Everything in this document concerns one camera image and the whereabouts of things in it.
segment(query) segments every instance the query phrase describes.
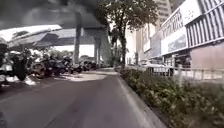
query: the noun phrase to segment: billboard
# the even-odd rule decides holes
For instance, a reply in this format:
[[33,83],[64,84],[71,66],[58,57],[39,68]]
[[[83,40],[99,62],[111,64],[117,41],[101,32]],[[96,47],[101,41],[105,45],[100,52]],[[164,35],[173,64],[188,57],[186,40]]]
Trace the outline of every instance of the billboard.
[[180,13],[182,15],[183,24],[186,25],[202,15],[202,10],[198,0],[186,0],[180,6]]
[[180,51],[186,48],[188,48],[188,42],[187,30],[185,27],[177,30],[176,32],[161,41],[162,55]]

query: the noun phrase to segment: tree trunk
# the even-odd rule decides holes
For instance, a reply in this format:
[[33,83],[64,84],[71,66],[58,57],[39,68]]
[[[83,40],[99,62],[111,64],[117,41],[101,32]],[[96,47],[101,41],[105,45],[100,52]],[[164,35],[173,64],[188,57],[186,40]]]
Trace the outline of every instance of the tree trunk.
[[125,64],[126,64],[126,38],[125,38],[125,34],[123,33],[121,35],[121,47],[122,47],[122,62],[121,62],[121,66],[122,68],[125,68]]
[[82,22],[81,22],[81,14],[76,12],[76,37],[75,37],[75,44],[74,44],[74,52],[73,52],[73,61],[74,64],[79,63],[79,46],[80,46],[80,36],[81,36],[81,30],[82,30]]
[[114,61],[114,65],[115,67],[117,67],[117,64],[118,64],[118,53],[117,53],[117,41],[115,42],[115,48],[114,48],[114,58],[115,58],[115,61]]

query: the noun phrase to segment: pavement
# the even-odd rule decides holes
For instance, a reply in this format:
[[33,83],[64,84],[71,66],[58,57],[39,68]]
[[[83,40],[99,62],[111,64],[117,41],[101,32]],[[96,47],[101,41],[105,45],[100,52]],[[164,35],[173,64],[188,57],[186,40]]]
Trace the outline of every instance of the pavement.
[[0,128],[164,127],[112,69],[34,81],[0,94]]

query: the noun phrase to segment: curb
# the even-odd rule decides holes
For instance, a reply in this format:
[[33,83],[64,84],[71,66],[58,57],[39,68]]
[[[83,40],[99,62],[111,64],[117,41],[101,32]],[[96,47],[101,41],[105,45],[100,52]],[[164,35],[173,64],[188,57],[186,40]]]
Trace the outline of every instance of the curb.
[[156,114],[142,101],[139,96],[126,84],[126,82],[118,75],[118,83],[129,104],[133,107],[133,111],[137,117],[141,128],[167,128],[165,124],[156,116]]

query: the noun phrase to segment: overpass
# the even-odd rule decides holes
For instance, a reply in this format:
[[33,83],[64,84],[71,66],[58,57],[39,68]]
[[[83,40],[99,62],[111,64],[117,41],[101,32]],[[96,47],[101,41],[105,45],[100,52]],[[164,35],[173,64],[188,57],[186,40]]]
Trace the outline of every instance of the overpass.
[[102,56],[107,62],[110,56],[108,25],[102,24],[102,20],[99,22],[95,0],[73,0],[67,5],[59,4],[59,0],[44,0],[39,3],[30,0],[32,4],[16,0],[3,1],[5,5],[0,10],[0,29],[43,24],[59,24],[63,28],[21,36],[8,42],[9,48],[18,50],[21,46],[34,48],[75,44],[78,34],[76,29],[82,28],[80,44],[94,44],[95,61],[100,62]]

